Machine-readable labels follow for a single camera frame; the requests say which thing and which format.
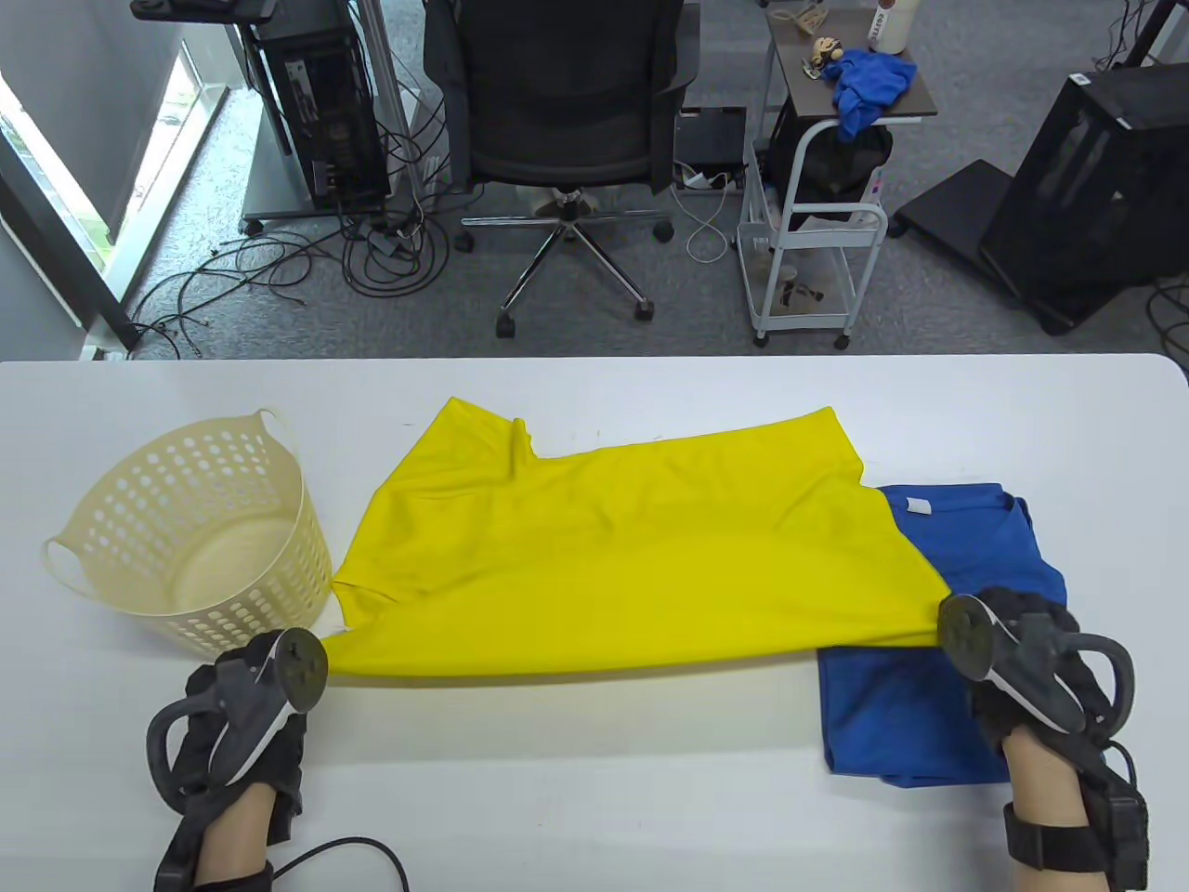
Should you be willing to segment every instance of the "blue t-shirt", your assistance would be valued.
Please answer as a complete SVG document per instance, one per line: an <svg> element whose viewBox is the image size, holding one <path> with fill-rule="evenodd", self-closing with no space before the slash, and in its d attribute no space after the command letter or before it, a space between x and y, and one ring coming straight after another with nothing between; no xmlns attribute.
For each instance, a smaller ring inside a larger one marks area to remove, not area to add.
<svg viewBox="0 0 1189 892"><path fill-rule="evenodd" d="M900 532L955 592L992 586L1065 603L1023 498L996 483L885 486ZM1007 766L970 717L967 683L936 648L836 647L818 653L822 734L835 774L904 787L994 784Z"/></svg>

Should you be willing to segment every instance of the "hand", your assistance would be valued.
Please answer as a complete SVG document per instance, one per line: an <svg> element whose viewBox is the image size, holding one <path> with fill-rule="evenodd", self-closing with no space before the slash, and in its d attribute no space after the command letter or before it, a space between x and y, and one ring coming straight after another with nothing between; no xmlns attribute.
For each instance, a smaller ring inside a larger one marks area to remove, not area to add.
<svg viewBox="0 0 1189 892"><path fill-rule="evenodd" d="M1063 632L1080 630L1077 621L1064 607L1034 592L986 589L979 593L979 599L989 607L1007 624L1008 629L1024 614L1048 614L1057 628ZM1095 747L1103 749L1107 740L1101 734L1095 733L1100 724L1096 716L1113 720L1114 706L1099 686L1094 672L1082 661L1081 655L1074 652L1061 657L1057 664L1057 674L1086 710L1086 737ZM1039 720L990 681L979 681L971 685L971 709L975 718L979 720L983 736L996 752L1002 749L1004 739L1020 725L1044 731Z"/></svg>
<svg viewBox="0 0 1189 892"><path fill-rule="evenodd" d="M228 651L215 662L243 659L257 671L279 634L279 630L263 632L246 647ZM214 683L215 667L200 666L185 683L185 696L202 693ZM277 733L243 778L229 786L212 787L207 769L210 765L210 753L225 724L225 717L216 712L190 716L185 737L174 761L172 774L176 787L188 800L191 797L200 797L203 812L220 815L252 784L266 784L277 793L269 824L269 844L284 842L289 838L290 822L301 814L301 759L304 752L306 716L290 716L285 727Z"/></svg>

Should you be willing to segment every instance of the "floor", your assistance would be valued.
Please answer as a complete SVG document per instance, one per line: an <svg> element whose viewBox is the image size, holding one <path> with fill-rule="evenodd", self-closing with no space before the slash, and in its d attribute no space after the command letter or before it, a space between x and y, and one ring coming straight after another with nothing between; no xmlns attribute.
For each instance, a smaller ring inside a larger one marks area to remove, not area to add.
<svg viewBox="0 0 1189 892"><path fill-rule="evenodd" d="M397 55L423 80L421 4L386 0ZM766 25L754 0L702 0L703 55L687 105L755 102ZM1084 70L1107 49L1115 0L930 0L921 7L912 46L940 115L897 133L885 205L894 209L975 158L1014 171L1064 77ZM234 94L215 125L149 266L141 294L162 277L191 269L210 250L235 238L259 117L251 94ZM638 196L627 196L633 202ZM672 207L662 195L661 205ZM694 196L704 213L716 199ZM479 213L517 212L509 188L490 188ZM737 199L721 220L732 224ZM443 218L453 230L452 218ZM608 232L604 246L653 297L650 323L633 320L631 302L578 250L551 257L517 309L517 337L497 340L495 309L539 243L534 233L482 232L472 255L452 255L426 290L400 300L367 300L342 283L339 266L317 263L287 289L304 306L266 289L245 290L201 312L189 326L209 358L421 357L421 356L636 356L759 352L743 304L732 255L704 266L682 251L694 224L674 215L678 238L658 244L646 228ZM336 224L303 224L325 234ZM712 244L698 243L700 250ZM197 302L219 281L196 283ZM176 283L158 291L143 318L172 309ZM1053 339L1014 308L914 238L886 244L855 328L854 353L1115 352L1157 351L1144 316L1146 294L1116 299L1074 333ZM832 334L773 334L769 353L830 353ZM183 347L183 356L193 356ZM149 335L138 358L172 358Z"/></svg>

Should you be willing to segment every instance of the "chair base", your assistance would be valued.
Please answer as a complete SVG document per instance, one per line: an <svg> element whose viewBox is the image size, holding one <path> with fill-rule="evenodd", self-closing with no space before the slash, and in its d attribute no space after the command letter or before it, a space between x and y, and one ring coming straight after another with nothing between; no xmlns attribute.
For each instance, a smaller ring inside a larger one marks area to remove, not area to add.
<svg viewBox="0 0 1189 892"><path fill-rule="evenodd" d="M497 338L515 338L516 322L511 318L510 309L524 291L524 287L536 275L541 263L548 256L558 240L581 241L603 266L623 285L624 290L631 295L636 303L635 318L640 321L650 321L655 312L653 302L644 297L638 285L617 264L606 251L599 246L586 227L598 226L609 222L654 222L653 234L659 241L668 241L673 238L673 225L668 214L661 211L621 211L615 214L591 213L589 206L583 201L581 193L574 191L562 196L549 216L466 216L463 218L463 226L476 228L482 226L507 227L514 230L548 230L548 234L528 266L516 279L516 284L499 304L499 316L496 320ZM474 244L470 233L470 245Z"/></svg>

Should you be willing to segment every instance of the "basket handle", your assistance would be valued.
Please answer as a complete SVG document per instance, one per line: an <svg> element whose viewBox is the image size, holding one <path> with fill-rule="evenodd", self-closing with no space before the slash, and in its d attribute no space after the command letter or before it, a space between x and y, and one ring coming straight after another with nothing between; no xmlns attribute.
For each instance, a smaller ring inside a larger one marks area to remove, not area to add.
<svg viewBox="0 0 1189 892"><path fill-rule="evenodd" d="M69 552L76 563L78 560L78 555L75 553L74 548L71 548L69 545L63 542L57 536L50 536L44 542L42 542L42 566L45 567L45 572L52 576L54 580L64 589L69 589L75 595L84 597L88 601L94 601L95 599L94 591L87 591L84 589L80 589L77 585L75 585L75 583L73 583L70 579L67 578L65 573L62 572L62 569L58 566L57 561L54 559L54 555L50 553L51 545L56 545L63 551ZM78 566L78 571L80 571L78 573L80 578L86 578L86 574L81 572L82 571L81 565Z"/></svg>
<svg viewBox="0 0 1189 892"><path fill-rule="evenodd" d="M268 433L269 436L272 436L273 440L279 442L287 450L289 450L290 454L292 454L292 457L297 459L298 466L301 466L301 453L297 451L297 438L294 435L292 427L289 425L288 421L285 421L285 416L270 406L262 406L259 409L256 410L254 414L260 420L260 427L264 428L265 433ZM281 432L284 434L285 438L284 440L282 440L278 436L273 436L272 432L269 431L269 428L264 423L265 416L271 417L277 423L277 426L281 428Z"/></svg>

